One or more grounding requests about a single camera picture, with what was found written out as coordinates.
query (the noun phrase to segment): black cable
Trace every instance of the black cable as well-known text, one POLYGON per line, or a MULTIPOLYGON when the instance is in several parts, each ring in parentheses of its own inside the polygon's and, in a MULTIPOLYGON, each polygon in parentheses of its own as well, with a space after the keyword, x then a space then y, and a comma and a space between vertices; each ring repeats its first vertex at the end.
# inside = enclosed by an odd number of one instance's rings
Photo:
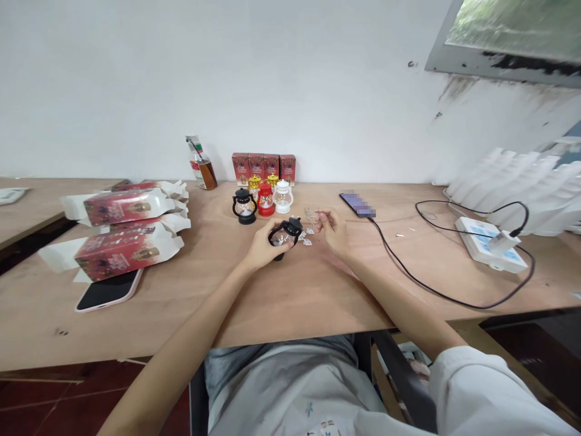
MULTIPOLYGON (((459 206, 459 207, 461 207, 461 208, 463 208, 465 210, 469 210, 471 212, 476 212, 476 213, 487 214, 488 212, 478 212, 478 211, 469 209, 467 207, 461 206, 459 204, 456 204, 454 202, 445 201, 445 200, 425 200, 425 201, 421 201, 421 202, 416 203, 416 210, 418 211, 419 215, 424 219, 424 221, 426 221, 430 225, 433 225, 434 227, 437 227, 437 228, 442 229, 442 230, 453 231, 453 232, 456 232, 456 233, 465 233, 465 234, 472 234, 472 235, 475 235, 475 236, 484 236, 484 237, 487 237, 487 238, 492 238, 489 235, 484 235, 484 234, 479 234, 479 233, 472 233, 472 232, 467 232, 467 231, 462 231, 462 230, 456 230, 456 229, 449 229, 449 228, 442 227, 442 226, 439 226, 439 225, 434 224, 433 222, 431 222, 430 220, 428 220, 424 216, 424 214, 418 208, 418 205, 419 204, 429 203, 429 202, 434 202, 434 203, 450 203, 450 204, 453 204, 454 206, 459 206)), ((501 209, 504 209, 505 207, 511 206, 513 204, 520 204, 520 205, 522 205, 525 208, 525 220, 523 221, 523 224, 519 227, 519 229, 522 230, 524 228, 524 226, 527 224, 528 215, 529 215, 528 208, 527 208, 527 206, 524 203, 522 203, 522 202, 512 202, 512 203, 506 204, 506 205, 504 205, 504 206, 502 206, 502 207, 498 208, 497 210, 495 210, 493 212, 490 212, 490 213, 494 213, 496 211, 499 211, 501 209)), ((403 270, 405 271, 405 273, 414 282, 416 282, 417 284, 419 284, 423 288, 425 288, 425 289, 427 289, 427 290, 435 293, 436 295, 442 297, 443 299, 446 299, 448 301, 451 301, 453 303, 456 303, 456 304, 459 304, 459 305, 462 305, 462 306, 466 306, 466 307, 469 307, 469 308, 472 308, 472 309, 486 310, 486 309, 491 309, 493 307, 496 307, 498 305, 501 305, 505 301, 507 301, 508 299, 512 298, 512 296, 514 296, 518 291, 520 291, 522 289, 522 287, 525 286, 531 280, 531 278, 532 278, 532 276, 534 274, 534 267, 536 265, 536 260, 535 260, 534 256, 531 253, 529 253, 527 250, 525 250, 524 248, 522 248, 521 246, 517 245, 516 248, 518 248, 519 250, 522 250, 523 252, 525 252, 526 254, 528 254, 528 256, 531 258, 531 268, 529 270, 529 273, 528 273, 527 277, 512 292, 510 292, 506 297, 504 297, 500 301, 497 301, 496 303, 493 303, 493 304, 488 305, 488 306, 476 306, 476 305, 471 305, 469 303, 464 303, 464 302, 462 302, 460 300, 456 300, 456 299, 454 299, 452 297, 449 297, 449 296, 447 296, 447 295, 445 295, 445 294, 443 294, 441 292, 438 292, 434 288, 426 285, 424 282, 422 282, 422 281, 418 280, 416 277, 414 277, 414 275, 412 273, 410 273, 410 271, 405 267, 404 263, 399 259, 399 257, 393 252, 393 250, 391 249, 391 247, 387 243, 386 238, 383 236, 383 232, 381 231, 381 228, 379 228, 379 225, 375 222, 375 220, 373 218, 368 218, 368 219, 373 223, 373 225, 375 226, 375 228, 378 230, 379 235, 381 236, 381 240, 383 241, 383 244, 386 246, 386 248, 389 251, 389 253, 391 253, 391 255, 395 258, 395 260, 398 261, 398 263, 401 265, 401 267, 403 268, 403 270)))

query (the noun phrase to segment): miniature lantern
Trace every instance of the miniature lantern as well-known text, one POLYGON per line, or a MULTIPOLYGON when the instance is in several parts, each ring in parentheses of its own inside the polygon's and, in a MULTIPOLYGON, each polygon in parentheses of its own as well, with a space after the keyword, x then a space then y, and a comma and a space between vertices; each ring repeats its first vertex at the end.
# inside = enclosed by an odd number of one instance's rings
POLYGON ((272 186, 272 193, 275 193, 275 189, 278 183, 278 176, 274 173, 272 173, 270 176, 268 176, 267 178, 268 184, 270 186, 272 186))
MULTIPOLYGON (((298 242, 298 237, 303 232, 303 225, 301 219, 290 217, 288 221, 283 221, 280 226, 273 229, 268 240, 273 246, 281 246, 282 244, 293 241, 294 244, 298 242)), ((283 260, 283 254, 279 254, 274 260, 283 260)))
POLYGON ((260 182, 262 180, 256 174, 253 175, 250 179, 248 179, 248 190, 252 194, 252 197, 258 198, 258 187, 260 186, 260 182))
POLYGON ((256 201, 248 190, 240 188, 232 200, 232 212, 238 217, 240 224, 252 224, 256 221, 254 216, 257 209, 256 201))
POLYGON ((294 198, 290 188, 289 182, 285 180, 277 183, 277 193, 274 196, 274 204, 276 204, 275 210, 277 213, 288 213, 291 211, 290 205, 292 205, 294 198))
POLYGON ((268 183, 260 185, 260 190, 258 191, 258 213, 262 216, 270 216, 274 213, 272 188, 268 183))

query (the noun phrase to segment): white power strip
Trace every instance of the white power strip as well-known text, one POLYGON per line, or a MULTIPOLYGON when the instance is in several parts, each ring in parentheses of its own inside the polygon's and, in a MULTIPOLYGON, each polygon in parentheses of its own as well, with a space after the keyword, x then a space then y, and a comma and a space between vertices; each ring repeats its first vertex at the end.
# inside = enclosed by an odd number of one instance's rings
MULTIPOLYGON (((456 221, 456 228, 461 231, 479 233, 491 237, 500 233, 498 228, 493 224, 466 217, 460 217, 456 221)), ((488 248, 488 241, 491 238, 466 233, 460 233, 460 236, 466 244, 466 248, 472 256, 472 259, 477 262, 485 263, 497 271, 508 271, 515 274, 528 268, 528 265, 522 260, 514 248, 511 248, 501 256, 495 256, 488 248)))

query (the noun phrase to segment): plywood tabletop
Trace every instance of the plywood tabletop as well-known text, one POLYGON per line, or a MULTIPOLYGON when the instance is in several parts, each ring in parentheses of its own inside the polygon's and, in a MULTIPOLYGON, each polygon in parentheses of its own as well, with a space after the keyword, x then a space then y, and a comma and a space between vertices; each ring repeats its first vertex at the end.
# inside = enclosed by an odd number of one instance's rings
MULTIPOLYGON (((0 371, 154 354, 172 332, 244 256, 260 217, 249 226, 232 214, 237 187, 222 183, 202 191, 189 182, 192 228, 181 233, 185 247, 169 262, 149 267, 136 295, 103 310, 73 311, 86 285, 75 271, 53 274, 37 255, 0 277, 0 371)), ((457 234, 426 224, 414 203, 443 199, 431 185, 301 183, 291 213, 334 206, 348 221, 350 246, 373 267, 394 278, 446 320, 581 306, 579 237, 524 237, 537 257, 537 271, 521 292, 503 305, 477 311, 445 301, 415 285, 398 268, 369 221, 357 218, 338 197, 352 189, 377 209, 376 221, 393 250, 421 280, 474 304, 499 300, 524 277, 474 262, 457 234)), ((425 205, 438 223, 453 227, 445 205, 425 205)), ((86 236, 77 226, 61 240, 86 236)), ((215 346, 247 345, 393 327, 373 297, 327 248, 323 235, 312 246, 297 245, 243 288, 215 346)))
POLYGON ((0 249, 64 217, 61 196, 90 194, 120 181, 0 178, 0 189, 30 188, 16 203, 0 206, 0 249))

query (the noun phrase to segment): charging cable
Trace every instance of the charging cable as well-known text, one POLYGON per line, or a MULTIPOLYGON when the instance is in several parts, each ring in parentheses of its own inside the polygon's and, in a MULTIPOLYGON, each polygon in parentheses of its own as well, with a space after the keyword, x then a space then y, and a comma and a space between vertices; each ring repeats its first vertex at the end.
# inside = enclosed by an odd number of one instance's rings
MULTIPOLYGON (((468 211, 475 212, 475 213, 480 213, 480 214, 486 214, 486 215, 487 215, 487 214, 492 214, 492 213, 494 213, 494 212, 497 212, 497 211, 499 211, 499 210, 501 210, 501 209, 504 209, 505 207, 509 207, 509 206, 512 206, 512 205, 515 205, 515 204, 519 204, 519 205, 521 205, 521 206, 524 208, 524 210, 525 210, 525 218, 524 218, 524 220, 523 220, 523 222, 522 222, 522 225, 521 225, 519 228, 516 228, 516 229, 512 230, 512 232, 510 232, 510 233, 509 233, 510 237, 512 237, 512 238, 515 238, 515 237, 517 237, 517 236, 520 234, 520 232, 522 232, 522 230, 523 230, 523 229, 525 228, 525 226, 527 225, 528 218, 529 218, 529 210, 528 210, 528 207, 527 207, 527 206, 526 206, 524 203, 522 203, 522 202, 520 202, 520 201, 516 201, 516 202, 508 203, 508 204, 506 204, 506 205, 504 205, 504 206, 502 206, 502 207, 499 207, 498 209, 496 209, 496 210, 494 210, 494 211, 492 211, 492 212, 480 212, 480 211, 476 211, 476 210, 473 210, 473 209, 469 209, 469 208, 467 208, 467 207, 464 207, 464 206, 462 206, 462 205, 459 205, 459 204, 457 204, 457 203, 454 203, 454 202, 452 202, 452 201, 445 201, 445 200, 425 200, 425 201, 420 201, 420 202, 416 203, 416 205, 415 205, 415 206, 416 206, 416 211, 418 211, 418 213, 419 213, 419 215, 422 217, 422 219, 423 219, 424 221, 426 221, 426 222, 427 222, 429 225, 431 225, 431 226, 437 227, 437 228, 439 228, 439 229, 441 229, 441 230, 447 230, 447 231, 452 231, 452 232, 456 232, 456 233, 472 234, 472 235, 476 235, 476 236, 484 236, 484 237, 487 237, 487 238, 492 238, 492 236, 485 235, 485 234, 480 234, 480 233, 473 233, 473 232, 463 231, 463 230, 457 230, 457 229, 449 229, 449 228, 442 227, 442 226, 439 226, 439 225, 437 225, 437 224, 434 224, 434 222, 433 222, 432 220, 430 220, 430 219, 426 218, 426 217, 424 216, 424 213, 423 213, 423 212, 422 212, 422 211, 419 209, 418 205, 420 205, 420 204, 423 204, 423 203, 448 203, 448 204, 451 204, 451 205, 454 205, 454 206, 460 207, 460 208, 462 208, 462 209, 464 209, 464 210, 468 210, 468 211)), ((416 277, 415 277, 415 276, 414 276, 412 273, 410 273, 410 271, 409 271, 409 270, 406 268, 406 266, 404 265, 404 263, 403 263, 403 262, 402 262, 402 261, 399 259, 399 257, 398 257, 398 256, 397 256, 397 255, 396 255, 394 252, 393 252, 393 250, 391 249, 391 247, 390 247, 390 246, 389 246, 389 244, 387 243, 387 241, 386 241, 386 238, 383 236, 383 232, 381 231, 381 228, 379 227, 379 225, 378 225, 378 224, 375 222, 375 220, 374 220, 373 218, 368 218, 368 219, 369 219, 369 220, 370 220, 370 221, 373 223, 373 225, 375 226, 375 228, 376 228, 376 229, 377 229, 377 231, 379 232, 379 235, 381 236, 381 240, 383 241, 383 244, 385 245, 385 247, 386 247, 386 249, 388 250, 388 252, 389 252, 389 253, 390 253, 390 254, 391 254, 391 255, 392 255, 394 258, 395 258, 395 260, 397 260, 397 261, 398 261, 398 263, 401 265, 401 267, 403 268, 403 270, 405 271, 405 273, 406 273, 406 274, 407 274, 407 275, 408 275, 408 276, 409 276, 409 277, 410 277, 410 278, 411 278, 411 279, 412 279, 414 282, 416 282, 417 284, 419 284, 421 287, 423 287, 423 288, 425 288, 425 289, 427 289, 427 290, 429 290, 429 291, 431 291, 431 292, 435 293, 436 295, 438 295, 438 296, 442 297, 443 299, 446 299, 446 300, 448 300, 448 301, 451 301, 451 302, 453 302, 453 303, 456 303, 456 304, 459 304, 459 305, 462 305, 462 306, 466 306, 466 307, 469 307, 469 308, 471 308, 471 309, 480 309, 480 310, 491 309, 491 308, 493 308, 493 307, 496 307, 496 306, 498 306, 498 305, 501 305, 501 304, 503 304, 503 303, 504 303, 504 302, 506 302, 508 299, 512 298, 512 297, 513 297, 513 296, 514 296, 514 295, 515 295, 515 294, 516 294, 518 291, 520 291, 520 290, 523 288, 523 286, 525 286, 525 285, 526 285, 526 284, 527 284, 527 283, 528 283, 528 282, 531 280, 531 278, 533 277, 533 274, 534 274, 534 269, 535 269, 535 266, 536 266, 536 260, 535 260, 534 256, 533 256, 531 253, 529 253, 527 250, 525 250, 524 248, 522 248, 521 246, 519 246, 519 245, 516 245, 516 248, 518 248, 519 250, 523 251, 524 253, 526 253, 526 254, 527 254, 527 255, 528 255, 530 258, 531 258, 531 268, 530 268, 530 270, 529 270, 529 273, 528 273, 528 275, 526 276, 526 278, 525 278, 525 279, 524 279, 524 280, 523 280, 523 281, 522 281, 522 282, 521 282, 521 283, 520 283, 520 284, 519 284, 519 285, 518 285, 518 286, 517 286, 515 289, 513 289, 513 290, 512 290, 512 292, 510 292, 510 293, 509 293, 509 294, 508 294, 506 297, 504 297, 503 299, 501 299, 501 300, 497 301, 496 303, 492 303, 492 304, 490 304, 490 305, 487 305, 487 306, 477 306, 477 305, 472 305, 472 304, 469 304, 469 303, 465 303, 465 302, 463 302, 463 301, 460 301, 460 300, 456 300, 456 299, 454 299, 454 298, 452 298, 452 297, 449 297, 449 296, 447 296, 447 295, 445 295, 445 294, 443 294, 443 293, 441 293, 441 292, 439 292, 439 291, 435 290, 435 289, 434 289, 434 288, 432 288, 431 286, 428 286, 428 285, 426 285, 424 282, 420 281, 420 280, 419 280, 419 279, 417 279, 417 278, 416 278, 416 277)))

